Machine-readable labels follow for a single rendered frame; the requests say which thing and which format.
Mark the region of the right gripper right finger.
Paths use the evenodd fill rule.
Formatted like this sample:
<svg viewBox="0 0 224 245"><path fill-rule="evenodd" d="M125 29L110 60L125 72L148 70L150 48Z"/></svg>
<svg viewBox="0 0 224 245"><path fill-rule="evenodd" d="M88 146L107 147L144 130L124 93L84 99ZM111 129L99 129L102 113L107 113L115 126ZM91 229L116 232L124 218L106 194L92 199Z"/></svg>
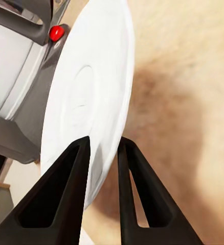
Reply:
<svg viewBox="0 0 224 245"><path fill-rule="evenodd" d="M131 170L149 228L138 225ZM121 245L204 245L138 146L121 137L118 146Z"/></svg>

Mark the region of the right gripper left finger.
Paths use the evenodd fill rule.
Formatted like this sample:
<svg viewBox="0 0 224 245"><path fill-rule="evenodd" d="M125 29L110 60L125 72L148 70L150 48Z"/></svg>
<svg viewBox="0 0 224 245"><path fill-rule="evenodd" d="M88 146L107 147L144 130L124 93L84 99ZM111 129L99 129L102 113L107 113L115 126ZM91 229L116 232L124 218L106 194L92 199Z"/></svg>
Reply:
<svg viewBox="0 0 224 245"><path fill-rule="evenodd" d="M91 145L73 141L0 224L0 245L79 245Z"/></svg>

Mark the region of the saucer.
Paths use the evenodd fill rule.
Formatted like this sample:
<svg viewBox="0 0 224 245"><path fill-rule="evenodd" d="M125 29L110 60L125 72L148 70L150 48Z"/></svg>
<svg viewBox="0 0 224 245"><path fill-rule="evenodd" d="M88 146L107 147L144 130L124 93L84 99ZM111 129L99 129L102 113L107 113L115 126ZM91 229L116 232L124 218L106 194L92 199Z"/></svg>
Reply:
<svg viewBox="0 0 224 245"><path fill-rule="evenodd" d="M124 131L135 64L126 0L89 0L62 49L44 117L41 177L75 140L89 136L83 212L98 194Z"/></svg>

